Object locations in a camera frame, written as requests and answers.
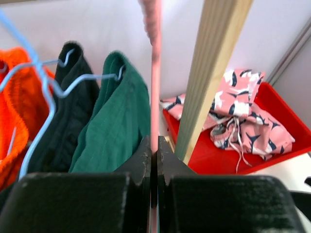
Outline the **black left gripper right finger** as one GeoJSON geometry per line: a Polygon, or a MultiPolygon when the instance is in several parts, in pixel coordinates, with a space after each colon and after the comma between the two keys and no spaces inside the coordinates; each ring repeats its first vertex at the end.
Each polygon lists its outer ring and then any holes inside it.
{"type": "Polygon", "coordinates": [[[300,233],[290,192],[271,176],[198,175],[158,140],[162,233],[300,233]]]}

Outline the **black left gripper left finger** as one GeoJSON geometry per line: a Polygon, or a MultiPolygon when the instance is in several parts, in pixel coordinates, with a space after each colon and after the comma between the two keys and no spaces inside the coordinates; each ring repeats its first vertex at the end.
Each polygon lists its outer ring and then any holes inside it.
{"type": "Polygon", "coordinates": [[[0,214],[3,233],[145,233],[149,230],[150,138],[112,173],[31,173],[0,214]]]}

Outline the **green shorts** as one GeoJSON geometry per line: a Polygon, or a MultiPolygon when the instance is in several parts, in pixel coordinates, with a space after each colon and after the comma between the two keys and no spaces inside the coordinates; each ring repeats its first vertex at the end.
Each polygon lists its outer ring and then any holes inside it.
{"type": "Polygon", "coordinates": [[[90,121],[78,137],[70,173],[112,172],[150,135],[149,92],[136,68],[114,51],[104,62],[103,74],[121,75],[121,79],[101,81],[90,121]]]}

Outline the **pink shark print shorts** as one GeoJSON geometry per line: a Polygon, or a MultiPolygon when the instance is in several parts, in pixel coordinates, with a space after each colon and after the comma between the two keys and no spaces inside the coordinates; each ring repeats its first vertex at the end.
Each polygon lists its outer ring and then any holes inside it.
{"type": "Polygon", "coordinates": [[[242,164],[252,166],[246,154],[267,161],[274,155],[290,153],[295,143],[288,130],[255,103],[264,76],[250,69],[226,72],[201,129],[210,131],[213,146],[238,156],[236,172],[242,164]]]}

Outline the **dark navy shorts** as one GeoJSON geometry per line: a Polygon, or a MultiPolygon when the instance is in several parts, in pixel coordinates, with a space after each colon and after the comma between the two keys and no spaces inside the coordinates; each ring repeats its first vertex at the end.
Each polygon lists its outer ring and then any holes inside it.
{"type": "MultiPolygon", "coordinates": [[[[64,44],[59,59],[64,61],[67,53],[68,64],[56,67],[55,80],[65,90],[83,74],[91,74],[80,45],[69,41],[64,44]]],[[[28,165],[28,172],[68,172],[78,144],[78,136],[89,122],[99,86],[95,80],[80,82],[70,94],[61,99],[54,96],[56,113],[36,146],[28,165]]]]}

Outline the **orange shorts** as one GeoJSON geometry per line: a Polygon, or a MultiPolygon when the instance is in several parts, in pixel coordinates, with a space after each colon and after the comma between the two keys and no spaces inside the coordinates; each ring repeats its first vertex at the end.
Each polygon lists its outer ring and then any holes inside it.
{"type": "Polygon", "coordinates": [[[0,188],[5,189],[18,177],[28,142],[49,114],[41,81],[34,68],[17,71],[0,94],[0,188]]]}

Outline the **pink wire hanger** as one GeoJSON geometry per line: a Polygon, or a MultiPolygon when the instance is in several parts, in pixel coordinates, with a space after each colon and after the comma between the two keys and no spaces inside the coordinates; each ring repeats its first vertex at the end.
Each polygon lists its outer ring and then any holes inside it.
{"type": "Polygon", "coordinates": [[[151,64],[151,210],[150,232],[158,232],[157,216],[157,151],[159,133],[159,89],[160,89],[160,55],[161,55],[161,1],[141,0],[144,13],[145,31],[152,45],[151,64]]]}

